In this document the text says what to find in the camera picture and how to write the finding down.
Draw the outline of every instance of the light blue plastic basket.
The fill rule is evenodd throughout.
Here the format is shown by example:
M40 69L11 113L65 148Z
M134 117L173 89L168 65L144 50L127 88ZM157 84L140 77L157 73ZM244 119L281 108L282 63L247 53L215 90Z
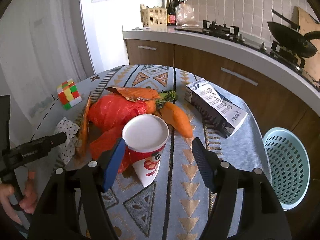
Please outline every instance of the light blue plastic basket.
M284 210L296 207L310 181L310 164L305 147L292 132L275 127L263 137L271 167L272 186Z

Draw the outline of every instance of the red square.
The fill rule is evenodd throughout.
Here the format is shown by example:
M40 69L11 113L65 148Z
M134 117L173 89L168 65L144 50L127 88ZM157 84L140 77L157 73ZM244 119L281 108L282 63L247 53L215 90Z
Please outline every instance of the red square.
M80 96L78 91L72 92L71 94L73 95L73 98L77 98Z
M60 94L58 94L58 97L59 97L59 99L60 99L60 101L61 101L61 103L62 103L63 105L65 105L65 104L68 103L67 97L66 97L66 95L65 95L63 92L61 92Z

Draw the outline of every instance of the wooden cutting board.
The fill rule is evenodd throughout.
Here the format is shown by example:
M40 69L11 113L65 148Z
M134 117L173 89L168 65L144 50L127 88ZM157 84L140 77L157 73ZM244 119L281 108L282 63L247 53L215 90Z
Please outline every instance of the wooden cutting board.
M320 31L320 24L316 23L306 11L299 7L298 12L300 25L299 32L301 34L304 35L308 32ZM320 40L312 40L311 42L316 46L318 51L313 57L305 58L306 63L304 65L304 70L307 71L315 80L320 80ZM308 74L304 72L303 75L311 81Z

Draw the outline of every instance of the table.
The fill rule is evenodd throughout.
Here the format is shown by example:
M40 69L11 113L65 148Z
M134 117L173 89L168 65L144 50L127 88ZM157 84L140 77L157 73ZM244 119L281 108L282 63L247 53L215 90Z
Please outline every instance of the table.
M67 117L79 122L86 98L92 91L92 101L109 93L108 86L150 87L158 91L175 89L179 97L176 104L188 115L194 129L207 150L217 153L221 160L230 162L235 168L251 171L260 167L269 181L271 172L268 157L263 147L258 125L239 97L214 85L224 97L248 112L240 129L230 138L221 138L200 113L184 100L185 86L199 77L168 66L124 65L104 71L76 84L84 99L70 110L64 110L56 99L43 113L31 139L51 135L57 123ZM198 239L208 219L215 200L204 186L200 172L191 151L191 139L183 138L169 127L170 135L161 157L161 165L155 181L143 188L133 169L119 174L102 197L108 215L119 239ZM52 171L63 165L58 153L53 149L46 158L32 163L37 171L36 185L39 195L43 192ZM242 206L242 190L238 190L236 208L229 236L236 233ZM84 234L86 230L83 211L79 223Z

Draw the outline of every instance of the white tissue with black dots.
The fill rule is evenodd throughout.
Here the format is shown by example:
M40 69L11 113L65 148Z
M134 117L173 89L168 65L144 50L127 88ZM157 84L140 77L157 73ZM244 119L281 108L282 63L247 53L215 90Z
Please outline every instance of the white tissue with black dots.
M75 145L78 141L76 133L78 132L78 129L80 129L80 127L77 124L64 117L57 124L57 127L54 130L54 134L64 132L67 135L65 143L58 146L58 150L64 164L67 164L75 154Z

